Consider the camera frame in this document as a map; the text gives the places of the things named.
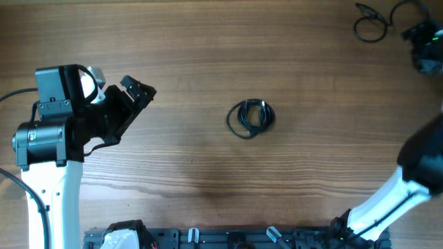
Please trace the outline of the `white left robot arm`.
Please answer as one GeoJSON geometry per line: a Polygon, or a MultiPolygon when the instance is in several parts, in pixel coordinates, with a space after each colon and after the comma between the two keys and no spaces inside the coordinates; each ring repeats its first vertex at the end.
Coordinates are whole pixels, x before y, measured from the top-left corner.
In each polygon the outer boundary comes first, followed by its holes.
{"type": "Polygon", "coordinates": [[[28,198],[31,248],[80,248],[80,182],[84,146],[118,145],[156,89],[126,75],[105,87],[99,68],[79,64],[39,68],[39,101],[12,138],[28,198]]]}

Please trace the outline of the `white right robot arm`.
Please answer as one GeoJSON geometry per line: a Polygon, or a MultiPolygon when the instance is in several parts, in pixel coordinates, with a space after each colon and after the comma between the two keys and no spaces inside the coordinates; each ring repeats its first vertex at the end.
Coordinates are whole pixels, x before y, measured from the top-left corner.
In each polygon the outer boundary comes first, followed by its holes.
{"type": "MultiPolygon", "coordinates": [[[[423,21],[401,35],[413,45],[413,66],[426,76],[442,74],[442,26],[423,21]]],[[[336,217],[328,248],[375,248],[381,233],[399,217],[442,194],[442,115],[403,145],[392,176],[367,201],[336,217]]]]}

